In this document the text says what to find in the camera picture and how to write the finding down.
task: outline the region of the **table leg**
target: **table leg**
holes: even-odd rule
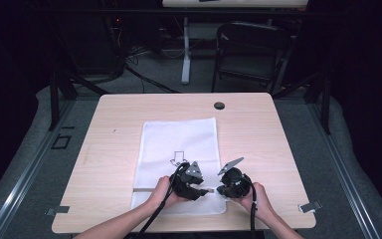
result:
[[[182,67],[182,84],[188,85],[190,83],[190,48],[188,36],[188,18],[184,18],[184,65]]]

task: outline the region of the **chair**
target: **chair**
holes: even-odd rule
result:
[[[217,75],[219,80],[222,75],[229,75],[257,81],[265,88],[271,84],[270,94],[273,93],[291,43],[287,32],[273,26],[230,22],[219,27],[216,38],[212,93]]]

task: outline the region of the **wooden table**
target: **wooden table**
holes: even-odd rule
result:
[[[226,107],[216,110],[216,102]],[[207,118],[217,121],[221,164],[243,156],[238,168],[266,187],[273,208],[284,221],[295,229],[313,227],[313,214],[298,211],[297,205],[308,199],[270,95],[160,94],[100,98],[61,201],[70,210],[56,215],[53,231],[83,232],[130,209],[145,121]],[[256,221],[258,229],[267,228]],[[218,215],[160,215],[147,232],[249,229],[249,213],[227,202],[227,211]]]

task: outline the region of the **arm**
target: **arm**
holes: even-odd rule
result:
[[[156,188],[154,188],[154,191],[151,193],[150,197],[143,204],[83,232],[76,238],[125,237],[132,229],[153,214],[153,212],[160,205],[160,202],[162,202],[169,184],[170,182],[168,176],[161,177],[157,182]],[[167,199],[164,208],[167,208],[178,201],[184,200],[186,199],[178,197],[175,193],[172,193]]]
[[[289,239],[299,239],[302,238],[294,230],[292,230],[284,220],[279,217],[273,210],[272,205],[269,202],[268,196],[266,194],[265,188],[255,182],[254,187],[257,193],[257,211],[256,217],[262,220],[278,238],[289,238]],[[240,203],[247,209],[248,212],[251,211],[251,204],[253,203],[253,189],[242,198],[234,198],[233,200]]]

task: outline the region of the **white cloth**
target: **white cloth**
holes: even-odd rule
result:
[[[203,173],[204,181],[195,188],[212,188],[196,201],[180,202],[163,209],[161,214],[210,215],[226,211],[225,198],[216,188],[221,184],[216,119],[184,121],[147,121],[141,135],[134,189],[154,188],[160,176],[171,175],[184,160],[194,161]],[[151,192],[134,192],[131,208],[144,202]]]

